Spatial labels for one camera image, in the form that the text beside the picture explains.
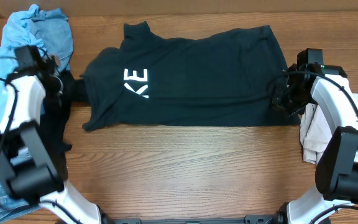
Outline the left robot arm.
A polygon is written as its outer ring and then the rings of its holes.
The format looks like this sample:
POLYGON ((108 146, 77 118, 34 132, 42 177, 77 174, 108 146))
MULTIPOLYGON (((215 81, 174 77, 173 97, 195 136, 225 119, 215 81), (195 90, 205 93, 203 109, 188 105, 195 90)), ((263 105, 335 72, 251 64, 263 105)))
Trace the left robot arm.
POLYGON ((62 223, 110 223, 68 180, 62 145, 40 127, 44 102, 61 109, 65 87, 56 56, 34 45, 16 48, 18 66, 3 80, 8 100, 0 123, 0 183, 15 200, 38 205, 62 223))

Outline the black t-shirt white letters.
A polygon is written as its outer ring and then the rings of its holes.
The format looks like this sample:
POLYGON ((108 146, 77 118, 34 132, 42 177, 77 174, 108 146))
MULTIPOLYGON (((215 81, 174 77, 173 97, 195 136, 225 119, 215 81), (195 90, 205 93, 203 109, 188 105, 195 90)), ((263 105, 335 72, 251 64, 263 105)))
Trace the black t-shirt white letters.
POLYGON ((146 22, 126 24, 120 47, 103 49, 80 79, 91 107, 83 128, 298 125, 299 117, 269 107, 286 67, 269 26, 193 40, 164 39, 146 22))

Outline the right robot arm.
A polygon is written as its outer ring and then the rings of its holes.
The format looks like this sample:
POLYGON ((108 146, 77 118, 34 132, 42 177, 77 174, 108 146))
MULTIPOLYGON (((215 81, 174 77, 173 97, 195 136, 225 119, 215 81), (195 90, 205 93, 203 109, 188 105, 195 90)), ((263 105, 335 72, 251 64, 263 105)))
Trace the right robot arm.
POLYGON ((329 223, 341 209, 358 210, 358 103, 345 71, 326 65, 320 49, 307 48, 283 71, 284 85, 272 90, 270 107, 286 116, 318 105, 332 137, 316 165, 315 185, 283 204, 270 223, 329 223))

